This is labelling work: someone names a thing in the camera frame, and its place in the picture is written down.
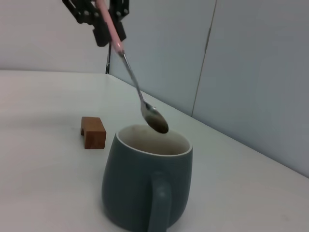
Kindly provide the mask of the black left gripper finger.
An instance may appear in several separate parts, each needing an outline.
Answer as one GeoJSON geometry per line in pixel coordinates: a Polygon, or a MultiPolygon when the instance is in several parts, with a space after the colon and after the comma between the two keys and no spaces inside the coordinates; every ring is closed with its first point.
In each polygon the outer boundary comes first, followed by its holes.
{"type": "Polygon", "coordinates": [[[93,34],[98,47],[104,47],[112,39],[106,22],[94,0],[62,0],[79,24],[86,23],[94,27],[93,34]]]}
{"type": "Polygon", "coordinates": [[[121,41],[126,33],[121,20],[129,14],[129,0],[110,0],[109,13],[121,41]]]}

